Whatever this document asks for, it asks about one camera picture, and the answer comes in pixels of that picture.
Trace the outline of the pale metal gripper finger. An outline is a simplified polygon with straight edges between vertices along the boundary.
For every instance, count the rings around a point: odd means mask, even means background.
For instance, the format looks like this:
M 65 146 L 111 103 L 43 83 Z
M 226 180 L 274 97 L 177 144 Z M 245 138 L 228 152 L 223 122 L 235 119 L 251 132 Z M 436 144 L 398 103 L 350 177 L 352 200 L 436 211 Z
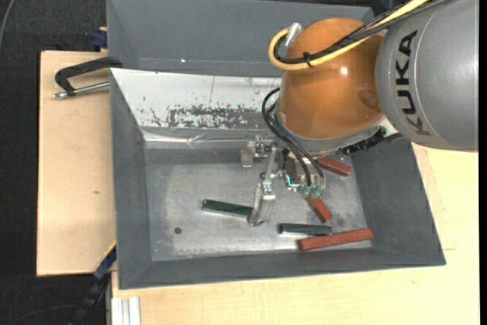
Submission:
M 263 181 L 256 187 L 253 209 L 247 221 L 250 226 L 260 226 L 270 221 L 276 195 L 271 181 Z
M 255 161 L 267 158 L 271 149 L 272 141 L 264 135 L 249 135 L 240 150 L 240 163 L 243 167 L 251 167 Z

